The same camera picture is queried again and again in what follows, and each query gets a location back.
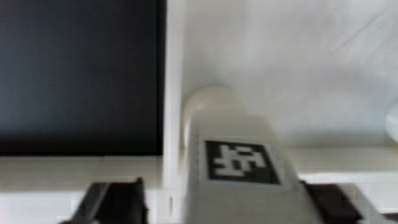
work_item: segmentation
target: black screen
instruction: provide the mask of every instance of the black screen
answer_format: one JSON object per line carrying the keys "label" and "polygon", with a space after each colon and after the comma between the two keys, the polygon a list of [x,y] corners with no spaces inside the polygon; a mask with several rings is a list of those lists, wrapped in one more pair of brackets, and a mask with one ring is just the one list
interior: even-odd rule
{"label": "black screen", "polygon": [[161,153],[161,5],[0,0],[0,153]]}

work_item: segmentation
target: white wall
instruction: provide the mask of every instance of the white wall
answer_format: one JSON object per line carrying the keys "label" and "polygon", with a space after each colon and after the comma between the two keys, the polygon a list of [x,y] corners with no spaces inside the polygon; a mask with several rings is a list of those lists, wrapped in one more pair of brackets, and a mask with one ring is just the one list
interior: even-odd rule
{"label": "white wall", "polygon": [[225,84],[284,146],[381,145],[396,0],[186,0],[182,97]]}

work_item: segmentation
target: monitor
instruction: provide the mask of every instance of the monitor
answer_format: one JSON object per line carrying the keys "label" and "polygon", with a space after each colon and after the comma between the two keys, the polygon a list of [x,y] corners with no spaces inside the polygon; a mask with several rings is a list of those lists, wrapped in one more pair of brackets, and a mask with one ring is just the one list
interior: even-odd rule
{"label": "monitor", "polygon": [[163,0],[0,6],[0,155],[159,155]]}

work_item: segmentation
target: white object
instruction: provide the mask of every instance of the white object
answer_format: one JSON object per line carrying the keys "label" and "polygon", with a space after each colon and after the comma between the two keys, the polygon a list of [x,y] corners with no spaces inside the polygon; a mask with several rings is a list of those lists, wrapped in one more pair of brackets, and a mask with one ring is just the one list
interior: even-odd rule
{"label": "white object", "polygon": [[[262,117],[246,114],[230,89],[202,88],[186,102],[182,114],[181,223],[321,224],[268,124]],[[209,142],[220,146],[218,158],[207,156],[216,153],[205,145]],[[257,152],[239,154],[250,153],[253,146],[264,146],[268,160],[264,157],[257,160]],[[239,168],[223,165],[223,169],[211,170],[211,161],[229,164],[230,159],[241,161]],[[236,171],[261,169],[264,164],[273,167],[278,182],[252,183],[255,178]]]}
{"label": "white object", "polygon": [[398,142],[398,103],[392,105],[385,117],[385,131],[388,134],[388,137]]}

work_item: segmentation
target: white panel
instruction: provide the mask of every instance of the white panel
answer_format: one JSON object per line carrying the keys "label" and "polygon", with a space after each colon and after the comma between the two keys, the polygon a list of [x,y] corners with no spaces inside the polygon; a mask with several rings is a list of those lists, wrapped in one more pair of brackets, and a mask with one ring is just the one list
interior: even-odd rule
{"label": "white panel", "polygon": [[186,2],[184,98],[225,84],[282,145],[381,145],[396,1]]}

